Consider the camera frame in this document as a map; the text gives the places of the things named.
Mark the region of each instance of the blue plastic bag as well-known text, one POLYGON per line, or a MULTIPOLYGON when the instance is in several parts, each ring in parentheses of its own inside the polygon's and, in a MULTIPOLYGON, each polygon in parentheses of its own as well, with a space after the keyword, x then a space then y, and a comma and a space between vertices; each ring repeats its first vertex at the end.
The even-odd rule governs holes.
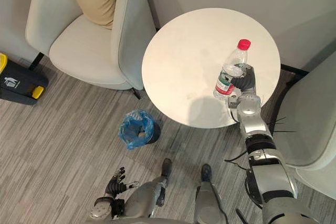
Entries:
POLYGON ((127 113, 119 128, 119 136, 129 150, 145 145, 152 138, 153 133, 153 117, 144 110, 133 110, 127 113))

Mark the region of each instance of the gray carpet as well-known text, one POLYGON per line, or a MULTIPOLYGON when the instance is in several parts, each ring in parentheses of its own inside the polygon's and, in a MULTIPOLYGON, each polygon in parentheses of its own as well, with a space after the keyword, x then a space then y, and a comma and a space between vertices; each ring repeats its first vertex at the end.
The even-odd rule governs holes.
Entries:
MULTIPOLYGON (((244 190, 245 172, 223 162, 245 148, 238 125, 211 130, 181 125, 163 115, 145 91, 138 101, 130 91, 86 84, 58 71, 46 57, 37 71, 50 85, 35 106, 0 100, 0 223, 81 223, 118 167, 125 166, 126 182, 144 183, 160 174, 165 157, 174 167, 156 217, 193 222, 199 171, 209 163, 230 223, 240 223, 236 207, 249 223, 261 223, 261 211, 244 190), (155 144, 128 151, 118 128, 134 109, 151 113, 162 135, 155 144)), ((266 121, 291 76, 281 72, 276 92, 263 107, 266 121)), ((238 162, 247 167, 246 156, 238 162)), ((321 223, 336 223, 336 201, 298 187, 299 198, 321 223)))

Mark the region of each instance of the trash can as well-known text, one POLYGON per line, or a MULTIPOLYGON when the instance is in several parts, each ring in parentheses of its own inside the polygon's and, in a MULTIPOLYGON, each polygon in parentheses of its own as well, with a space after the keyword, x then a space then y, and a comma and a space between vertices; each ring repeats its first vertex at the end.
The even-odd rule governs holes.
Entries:
POLYGON ((160 126, 144 110, 133 110, 126 114, 119 128, 119 137, 126 143, 129 150, 155 143, 160 134, 160 126))
POLYGON ((48 86, 48 79, 0 53, 0 99, 33 105, 48 86))

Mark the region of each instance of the gray wall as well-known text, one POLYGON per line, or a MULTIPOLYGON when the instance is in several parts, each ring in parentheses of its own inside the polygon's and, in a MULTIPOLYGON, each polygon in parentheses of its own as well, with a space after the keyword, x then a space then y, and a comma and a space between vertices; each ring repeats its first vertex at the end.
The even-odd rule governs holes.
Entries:
POLYGON ((30 0, 0 0, 0 52, 29 65, 38 52, 25 39, 30 0))
POLYGON ((274 37, 281 63, 311 70, 336 50, 336 0, 149 0, 157 27, 205 7, 223 7, 259 21, 274 37))

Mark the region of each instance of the table top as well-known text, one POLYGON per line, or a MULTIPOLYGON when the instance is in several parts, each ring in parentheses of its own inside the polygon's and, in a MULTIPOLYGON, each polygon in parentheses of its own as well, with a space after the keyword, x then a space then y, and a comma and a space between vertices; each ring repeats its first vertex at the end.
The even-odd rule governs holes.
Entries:
POLYGON ((257 94, 265 104, 280 75, 278 48, 260 23, 223 8, 185 13, 152 38, 142 63, 151 101, 166 116, 188 126, 234 124, 227 103, 216 99, 213 90, 225 59, 240 39, 251 41, 247 63, 254 67, 257 94))

